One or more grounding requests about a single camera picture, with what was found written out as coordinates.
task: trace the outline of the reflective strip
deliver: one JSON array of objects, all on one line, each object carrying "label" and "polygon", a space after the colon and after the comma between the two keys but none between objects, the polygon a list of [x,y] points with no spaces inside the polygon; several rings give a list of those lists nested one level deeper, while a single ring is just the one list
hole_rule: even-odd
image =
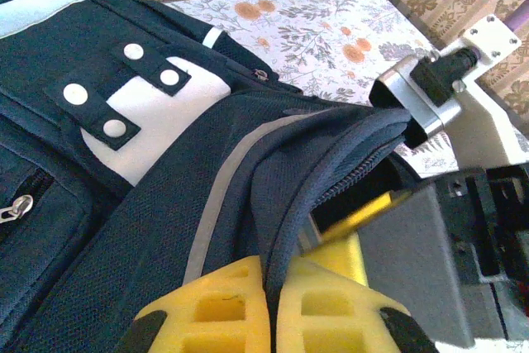
[{"label": "reflective strip", "polygon": [[222,203],[224,203],[226,192],[230,186],[233,175],[235,175],[235,172],[241,165],[242,160],[245,158],[254,144],[264,136],[278,130],[281,127],[288,126],[289,124],[303,119],[307,119],[321,112],[325,111],[283,117],[273,122],[262,124],[251,133],[247,134],[237,144],[235,149],[222,164],[217,173],[217,177],[213,182],[212,190],[210,191],[209,197],[207,198],[206,206],[204,207],[202,217],[200,218],[200,223],[198,224],[197,232],[195,233],[193,244],[191,245],[191,251],[189,252],[188,257],[188,265],[183,277],[183,284],[187,284],[195,279],[198,279],[202,275],[204,262],[206,261],[207,250],[209,249],[209,243],[212,239],[213,230],[217,224],[217,219],[219,213],[221,212]]},{"label": "reflective strip", "polygon": [[223,30],[214,26],[209,30],[206,37],[204,37],[202,44],[212,49],[221,33],[223,33]]},{"label": "reflective strip", "polygon": [[83,0],[11,0],[0,4],[0,39],[51,18]]}]

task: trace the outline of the backpack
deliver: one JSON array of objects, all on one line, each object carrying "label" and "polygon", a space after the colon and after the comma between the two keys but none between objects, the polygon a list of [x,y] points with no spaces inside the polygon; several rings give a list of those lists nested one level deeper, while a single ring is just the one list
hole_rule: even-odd
[{"label": "backpack", "polygon": [[303,96],[171,7],[0,0],[0,21],[8,351],[111,351],[147,303],[248,255],[274,324],[309,213],[390,184],[361,185],[406,110]]}]

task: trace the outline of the gray metal part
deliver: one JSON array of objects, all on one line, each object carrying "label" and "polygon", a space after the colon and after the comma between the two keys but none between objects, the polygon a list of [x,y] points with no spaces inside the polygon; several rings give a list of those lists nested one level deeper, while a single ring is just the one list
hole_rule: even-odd
[{"label": "gray metal part", "polygon": [[455,98],[449,99],[440,107],[431,101],[410,76],[418,61],[416,57],[409,55],[381,74],[377,80],[389,89],[412,114],[428,138],[431,138],[454,120],[462,109]]},{"label": "gray metal part", "polygon": [[407,202],[359,229],[369,286],[406,306],[432,340],[471,347],[474,338],[435,187]]},{"label": "gray metal part", "polygon": [[490,284],[465,285],[461,293],[474,338],[505,339]]}]

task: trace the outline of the white snap button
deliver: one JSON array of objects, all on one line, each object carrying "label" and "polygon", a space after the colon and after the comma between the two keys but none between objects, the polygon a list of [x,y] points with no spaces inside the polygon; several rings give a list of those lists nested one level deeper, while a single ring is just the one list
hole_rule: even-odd
[{"label": "white snap button", "polygon": [[77,83],[68,84],[63,91],[64,99],[72,105],[83,105],[88,99],[86,88]]},{"label": "white snap button", "polygon": [[172,69],[166,69],[160,74],[160,80],[166,86],[174,86],[176,83],[179,82],[180,77],[178,72],[175,72]]},{"label": "white snap button", "polygon": [[111,138],[118,138],[125,134],[126,126],[121,120],[112,119],[103,125],[102,130]]},{"label": "white snap button", "polygon": [[143,47],[136,43],[130,43],[123,49],[123,54],[125,54],[129,60],[139,60],[143,57]]}]

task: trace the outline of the zipper pull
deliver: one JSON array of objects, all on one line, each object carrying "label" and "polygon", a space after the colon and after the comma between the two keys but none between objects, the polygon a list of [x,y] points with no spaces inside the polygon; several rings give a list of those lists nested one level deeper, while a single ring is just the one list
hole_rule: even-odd
[{"label": "zipper pull", "polygon": [[11,207],[0,208],[0,223],[20,219],[33,207],[33,197],[25,194],[16,198]]},{"label": "zipper pull", "polygon": [[268,74],[261,69],[254,70],[254,76],[263,82],[268,82]]}]

